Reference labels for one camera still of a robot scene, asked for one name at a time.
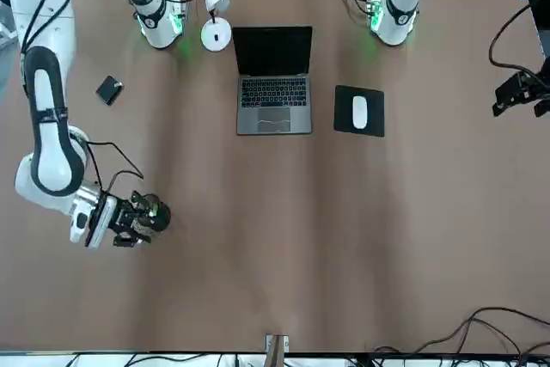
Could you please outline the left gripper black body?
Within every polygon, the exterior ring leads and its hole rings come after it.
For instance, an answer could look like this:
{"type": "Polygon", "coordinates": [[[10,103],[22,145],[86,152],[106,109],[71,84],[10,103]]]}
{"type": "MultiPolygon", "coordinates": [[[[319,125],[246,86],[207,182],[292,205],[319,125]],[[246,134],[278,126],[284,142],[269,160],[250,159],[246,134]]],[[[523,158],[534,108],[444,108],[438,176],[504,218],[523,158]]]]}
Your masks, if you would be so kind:
{"type": "Polygon", "coordinates": [[[542,101],[549,99],[549,69],[541,68],[541,70],[529,75],[526,71],[518,72],[520,80],[519,101],[542,101]]]}

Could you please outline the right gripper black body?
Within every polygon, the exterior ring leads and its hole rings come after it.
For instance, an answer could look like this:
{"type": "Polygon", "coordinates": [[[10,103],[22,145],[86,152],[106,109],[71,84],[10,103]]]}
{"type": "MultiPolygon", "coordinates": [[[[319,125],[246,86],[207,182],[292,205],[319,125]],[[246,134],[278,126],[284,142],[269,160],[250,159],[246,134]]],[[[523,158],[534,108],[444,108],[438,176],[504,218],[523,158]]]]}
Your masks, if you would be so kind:
{"type": "Polygon", "coordinates": [[[112,195],[106,195],[96,208],[90,221],[89,234],[85,241],[86,248],[98,248],[109,229],[118,201],[112,195]]]}

